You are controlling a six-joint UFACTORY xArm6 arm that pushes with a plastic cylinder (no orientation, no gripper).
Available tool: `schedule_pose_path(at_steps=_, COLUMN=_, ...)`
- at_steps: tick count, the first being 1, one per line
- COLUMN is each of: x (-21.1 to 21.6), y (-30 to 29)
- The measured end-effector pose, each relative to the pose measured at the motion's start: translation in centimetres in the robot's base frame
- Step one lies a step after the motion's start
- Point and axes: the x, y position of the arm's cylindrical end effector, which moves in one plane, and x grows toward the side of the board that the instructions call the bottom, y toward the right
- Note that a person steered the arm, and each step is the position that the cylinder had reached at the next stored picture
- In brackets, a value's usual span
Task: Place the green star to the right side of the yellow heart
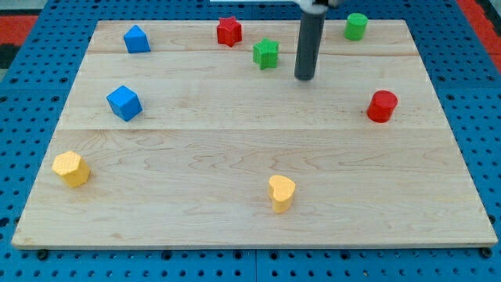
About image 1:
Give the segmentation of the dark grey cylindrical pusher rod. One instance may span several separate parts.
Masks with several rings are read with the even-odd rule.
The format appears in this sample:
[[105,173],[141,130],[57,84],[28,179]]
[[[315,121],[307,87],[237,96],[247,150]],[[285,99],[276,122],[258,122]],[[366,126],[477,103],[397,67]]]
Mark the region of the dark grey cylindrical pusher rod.
[[301,14],[294,68],[294,77],[300,81],[310,81],[315,76],[326,13],[323,9]]

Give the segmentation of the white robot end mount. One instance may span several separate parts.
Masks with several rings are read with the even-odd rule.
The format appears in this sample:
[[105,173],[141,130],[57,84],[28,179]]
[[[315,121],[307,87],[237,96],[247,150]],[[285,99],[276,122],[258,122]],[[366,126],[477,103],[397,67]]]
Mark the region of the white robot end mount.
[[302,12],[310,14],[326,13],[329,8],[336,8],[341,0],[293,0]]

